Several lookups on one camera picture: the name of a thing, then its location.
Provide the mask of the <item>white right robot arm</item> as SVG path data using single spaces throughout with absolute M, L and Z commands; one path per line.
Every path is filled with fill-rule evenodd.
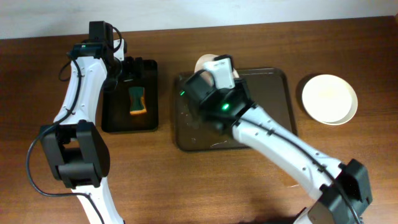
M 200 119 L 260 152 L 298 182 L 315 203 L 284 223 L 362 223 L 373 200 L 368 171 L 320 152 L 271 118 L 250 96 L 230 55 L 202 55 L 183 94 Z

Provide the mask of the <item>green orange sponge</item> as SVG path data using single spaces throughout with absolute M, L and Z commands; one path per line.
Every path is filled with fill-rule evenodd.
M 130 115 L 137 116 L 147 113 L 145 102 L 145 89 L 142 86 L 133 86 L 129 88 L 130 97 Z

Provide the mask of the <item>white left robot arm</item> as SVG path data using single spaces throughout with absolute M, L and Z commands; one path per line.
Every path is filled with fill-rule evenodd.
M 124 223 L 110 193 L 110 155 L 95 126 L 96 111 L 102 90 L 141 78 L 144 66 L 125 56 L 125 40 L 113 39 L 117 31 L 105 21 L 89 23 L 88 39 L 67 54 L 72 70 L 62 108 L 35 139 L 52 175 L 79 199 L 90 223 Z

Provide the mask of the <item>white plate back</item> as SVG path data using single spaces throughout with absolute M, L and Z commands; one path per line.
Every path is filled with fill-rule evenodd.
M 305 111 L 319 123 L 338 126 L 350 121 L 358 110 L 353 87 L 335 75 L 317 75 L 302 90 Z

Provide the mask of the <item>white plate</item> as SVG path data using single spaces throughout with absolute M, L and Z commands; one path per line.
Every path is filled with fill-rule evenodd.
M 302 90 L 305 111 L 319 123 L 338 126 L 350 121 L 358 110 L 353 87 L 335 75 L 317 75 Z
M 196 62 L 195 69 L 194 69 L 194 73 L 197 72 L 197 71 L 199 71 L 199 70 L 202 70 L 202 69 L 203 69 L 203 64 L 204 64 L 205 62 L 213 61 L 213 59 L 214 59 L 215 57 L 218 57 L 218 56 L 219 56 L 219 55 L 215 55 L 215 54 L 205 54 L 205 55 L 202 55 L 202 56 L 197 60 L 197 62 Z M 237 72 L 235 69 L 233 69 L 233 77 L 234 77 L 234 78 L 239 78 L 239 74 L 238 74 L 238 72 Z
M 303 105 L 314 120 L 337 126 L 353 118 L 358 109 L 358 98 L 348 90 L 311 91 L 303 94 Z

